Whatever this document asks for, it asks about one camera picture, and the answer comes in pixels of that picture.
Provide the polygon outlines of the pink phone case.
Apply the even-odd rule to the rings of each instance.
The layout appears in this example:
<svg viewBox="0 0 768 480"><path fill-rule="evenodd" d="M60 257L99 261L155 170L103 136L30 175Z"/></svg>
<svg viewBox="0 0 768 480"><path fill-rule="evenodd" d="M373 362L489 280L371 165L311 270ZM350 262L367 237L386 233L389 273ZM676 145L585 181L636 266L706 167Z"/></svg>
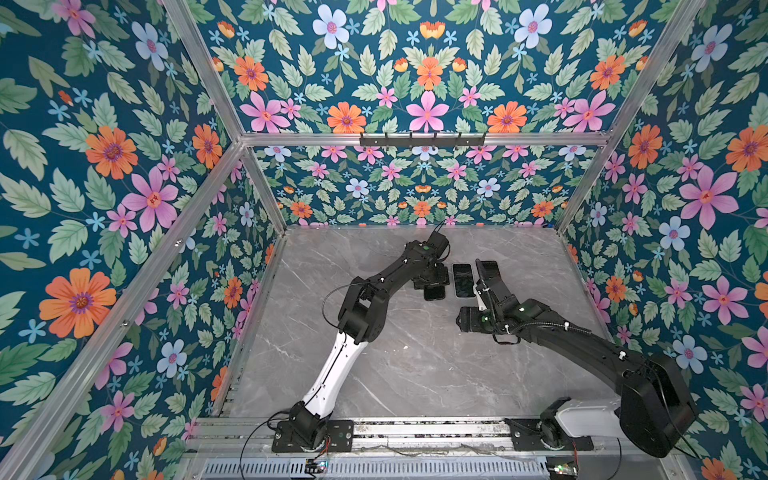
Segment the pink phone case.
<svg viewBox="0 0 768 480"><path fill-rule="evenodd" d="M479 275L478 290L481 292L492 291L504 296L508 291L500 275L499 267L493 260L476 260L476 268Z"/></svg>

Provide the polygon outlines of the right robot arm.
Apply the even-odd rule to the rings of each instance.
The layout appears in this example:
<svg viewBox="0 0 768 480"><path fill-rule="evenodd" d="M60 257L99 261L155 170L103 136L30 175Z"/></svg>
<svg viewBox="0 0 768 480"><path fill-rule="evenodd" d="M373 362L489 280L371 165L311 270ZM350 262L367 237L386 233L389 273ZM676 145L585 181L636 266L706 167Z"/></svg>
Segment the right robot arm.
<svg viewBox="0 0 768 480"><path fill-rule="evenodd" d="M559 449L581 437L615 437L664 458L683 440L699 409L675 360L617 345L536 299L521 301L503 281L496 262L475 264L478 304L461 308L456 319L461 331L490 335L499 345L525 341L549 349L614 392L609 399L554 401L533 428L545 447Z"/></svg>

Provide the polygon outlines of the black phone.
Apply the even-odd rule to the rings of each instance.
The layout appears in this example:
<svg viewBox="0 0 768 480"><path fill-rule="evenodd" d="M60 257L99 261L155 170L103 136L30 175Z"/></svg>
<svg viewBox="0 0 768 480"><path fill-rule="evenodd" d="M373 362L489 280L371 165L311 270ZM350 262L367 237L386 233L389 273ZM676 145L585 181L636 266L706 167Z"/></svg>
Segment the black phone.
<svg viewBox="0 0 768 480"><path fill-rule="evenodd" d="M446 298L446 288L443 285L425 286L423 289L425 301L441 301Z"/></svg>
<svg viewBox="0 0 768 480"><path fill-rule="evenodd" d="M457 298L472 298L474 293L474 275L472 266L468 263L452 265L454 289Z"/></svg>

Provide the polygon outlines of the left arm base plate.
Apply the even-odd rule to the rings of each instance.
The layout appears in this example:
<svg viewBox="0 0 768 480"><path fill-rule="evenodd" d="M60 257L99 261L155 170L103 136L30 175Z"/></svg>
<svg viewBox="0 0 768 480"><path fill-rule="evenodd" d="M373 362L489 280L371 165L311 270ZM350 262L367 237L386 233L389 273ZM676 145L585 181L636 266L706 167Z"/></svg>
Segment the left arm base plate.
<svg viewBox="0 0 768 480"><path fill-rule="evenodd" d="M352 450L355 423L352 420L325 420L311 427L284 420L277 425L273 453L347 453Z"/></svg>

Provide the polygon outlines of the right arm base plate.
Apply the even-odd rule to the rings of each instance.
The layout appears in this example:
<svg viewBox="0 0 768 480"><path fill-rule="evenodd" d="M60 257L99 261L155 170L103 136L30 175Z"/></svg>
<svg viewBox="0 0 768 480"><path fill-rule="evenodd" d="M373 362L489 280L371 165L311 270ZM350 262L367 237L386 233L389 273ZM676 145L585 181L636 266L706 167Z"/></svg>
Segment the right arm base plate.
<svg viewBox="0 0 768 480"><path fill-rule="evenodd" d="M578 451L593 451L590 437L571 437L554 420L540 418L504 418L516 451L564 451L575 447Z"/></svg>

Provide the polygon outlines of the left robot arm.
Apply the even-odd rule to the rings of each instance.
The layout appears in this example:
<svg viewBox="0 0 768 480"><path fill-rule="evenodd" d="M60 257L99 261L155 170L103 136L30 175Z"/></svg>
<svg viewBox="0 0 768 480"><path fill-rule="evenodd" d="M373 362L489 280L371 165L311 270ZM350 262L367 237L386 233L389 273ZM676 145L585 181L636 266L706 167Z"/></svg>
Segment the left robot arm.
<svg viewBox="0 0 768 480"><path fill-rule="evenodd" d="M350 282L337 315L332 350L312 387L281 424L285 439L306 450L324 443L341 388L363 350L383 331L390 300L409 282L424 289L445 286L448 274L443 261L449 249L448 238L434 229L427 239L406 243L400 256L381 272Z"/></svg>

